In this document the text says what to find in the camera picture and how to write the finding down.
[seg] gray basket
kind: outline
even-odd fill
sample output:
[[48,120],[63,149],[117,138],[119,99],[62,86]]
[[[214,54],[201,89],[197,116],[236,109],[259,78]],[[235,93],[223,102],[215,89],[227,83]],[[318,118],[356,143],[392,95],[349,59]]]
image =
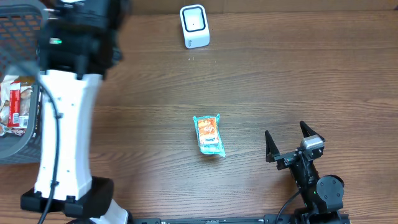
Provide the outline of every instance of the gray basket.
[[[12,63],[35,60],[35,31],[49,18],[46,7],[36,0],[0,1],[0,82]],[[29,123],[22,137],[7,134],[0,137],[0,164],[21,164],[40,161],[41,130],[39,87],[33,86]]]

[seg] black bracket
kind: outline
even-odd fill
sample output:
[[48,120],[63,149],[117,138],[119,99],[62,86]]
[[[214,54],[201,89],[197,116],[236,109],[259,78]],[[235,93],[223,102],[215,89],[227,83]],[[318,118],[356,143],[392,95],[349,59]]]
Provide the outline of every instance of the black bracket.
[[314,135],[318,135],[322,139],[322,141],[325,141],[324,137],[322,137],[320,134],[316,133],[304,121],[300,121],[300,128],[301,128],[301,132],[303,132],[303,136],[305,138],[314,136]]
[[269,134],[269,131],[266,131],[266,161],[267,162],[275,162],[275,156],[279,156],[279,150],[278,147],[276,147],[274,140],[272,139],[271,134]]
[[160,224],[159,218],[135,218],[132,224]]
[[[41,192],[30,189],[21,196],[21,209],[43,213],[48,199]],[[49,212],[63,212],[72,218],[99,218],[108,211],[113,197],[113,181],[102,177],[93,177],[91,190],[79,200],[67,197],[66,200],[52,200]]]
[[[277,215],[264,215],[265,224],[275,224]],[[278,224],[289,224],[291,215],[280,215]]]

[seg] snack in basket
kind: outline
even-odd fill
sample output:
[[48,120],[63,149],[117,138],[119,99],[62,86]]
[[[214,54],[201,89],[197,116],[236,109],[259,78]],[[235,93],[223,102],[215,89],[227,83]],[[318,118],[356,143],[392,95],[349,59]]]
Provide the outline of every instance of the snack in basket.
[[198,137],[198,145],[203,154],[221,155],[225,157],[224,145],[218,131],[220,114],[217,116],[193,117]]
[[25,133],[33,83],[32,78],[15,75],[6,75],[0,83],[0,136]]

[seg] white device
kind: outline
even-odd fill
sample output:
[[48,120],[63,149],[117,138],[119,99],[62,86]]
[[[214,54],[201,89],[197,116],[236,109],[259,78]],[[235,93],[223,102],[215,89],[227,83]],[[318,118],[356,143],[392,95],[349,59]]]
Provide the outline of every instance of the white device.
[[185,46],[188,49],[204,47],[210,43],[210,31],[205,8],[200,4],[180,10]]
[[[66,200],[75,196],[79,200],[91,189],[90,134],[91,121],[97,92],[103,82],[99,74],[86,74],[77,80],[77,74],[59,70],[47,70],[41,75],[42,84],[52,94],[60,122],[60,154],[54,200]],[[43,198],[50,195],[55,158],[55,115],[49,97],[43,98],[42,157],[35,183],[35,192]],[[112,200],[105,215],[91,218],[97,224],[125,224],[128,212]]]

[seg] wooden table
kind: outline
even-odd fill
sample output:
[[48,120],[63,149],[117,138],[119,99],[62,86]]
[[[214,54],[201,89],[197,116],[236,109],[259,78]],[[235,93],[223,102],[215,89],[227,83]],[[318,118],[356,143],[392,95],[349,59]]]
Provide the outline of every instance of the wooden table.
[[[184,48],[178,15],[133,16],[121,32],[125,60],[99,93],[91,144],[91,171],[114,179],[116,201],[135,217],[277,213],[297,189],[266,162],[264,131],[289,152],[304,120],[327,140],[320,175],[345,181],[342,212],[352,223],[397,223],[398,13],[208,20],[211,44],[195,50]],[[200,154],[192,121],[217,113],[225,158]],[[19,208],[37,171],[0,167],[0,223],[37,223]]]

